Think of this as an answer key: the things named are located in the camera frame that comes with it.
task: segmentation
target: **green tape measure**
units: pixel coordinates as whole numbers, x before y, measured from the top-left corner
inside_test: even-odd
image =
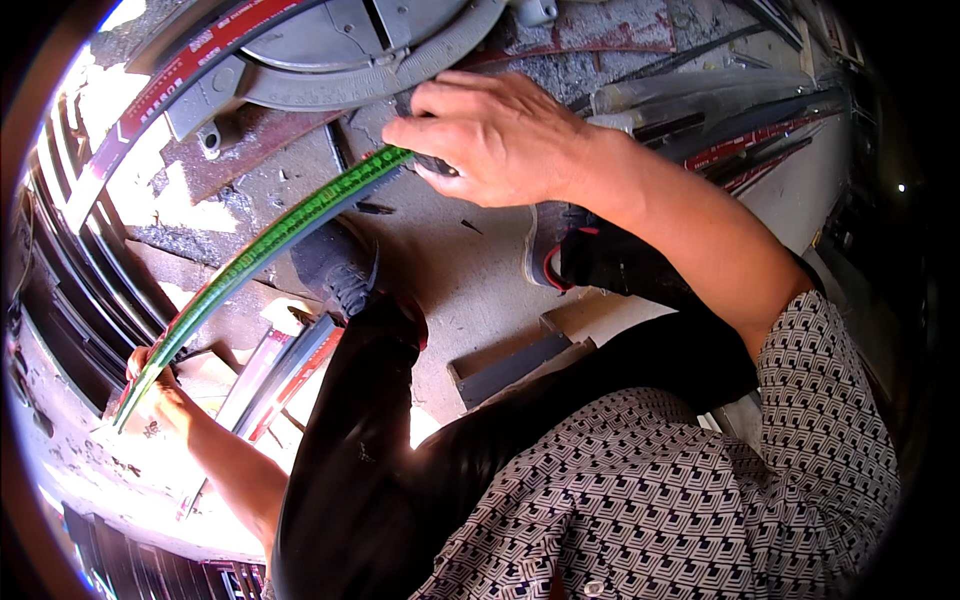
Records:
[[[241,285],[258,273],[286,247],[326,223],[350,200],[370,194],[371,187],[388,178],[413,153],[387,145],[331,180],[283,213],[238,252],[202,287],[167,326],[154,344],[143,371],[128,384],[113,420],[117,432],[177,351]]]

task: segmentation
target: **foot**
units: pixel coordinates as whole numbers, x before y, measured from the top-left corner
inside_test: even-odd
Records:
[[[524,244],[523,274],[531,283],[565,292],[573,284],[560,277],[560,243],[575,229],[596,233],[597,217],[576,204],[553,201],[530,210],[534,220]]]
[[[345,219],[334,219],[300,240],[292,249],[300,281],[324,309],[344,322],[388,293],[379,280],[380,248],[371,249]],[[409,294],[389,288],[403,314],[417,324],[420,350],[426,348],[426,319]]]

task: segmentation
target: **person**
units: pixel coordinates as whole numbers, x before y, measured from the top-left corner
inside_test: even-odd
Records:
[[[156,412],[264,546],[277,598],[806,597],[848,589],[899,493],[837,309],[747,209],[516,73],[421,84],[387,143],[441,194],[533,204],[526,271],[676,312],[408,445],[423,315],[338,222],[293,250],[347,321],[289,479],[166,372]],[[145,350],[131,357],[130,376]],[[759,388],[762,452],[695,415]]]

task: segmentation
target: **shirt button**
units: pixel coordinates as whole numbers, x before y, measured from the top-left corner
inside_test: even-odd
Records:
[[[589,598],[596,598],[603,593],[603,584],[598,581],[587,582],[584,586],[584,595]]]

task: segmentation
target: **patterned shirt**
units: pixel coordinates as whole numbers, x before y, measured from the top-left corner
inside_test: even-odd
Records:
[[[557,569],[568,598],[842,591],[900,481],[836,308],[793,299],[757,374],[762,456],[666,392],[604,396],[496,474],[412,598],[546,599]]]

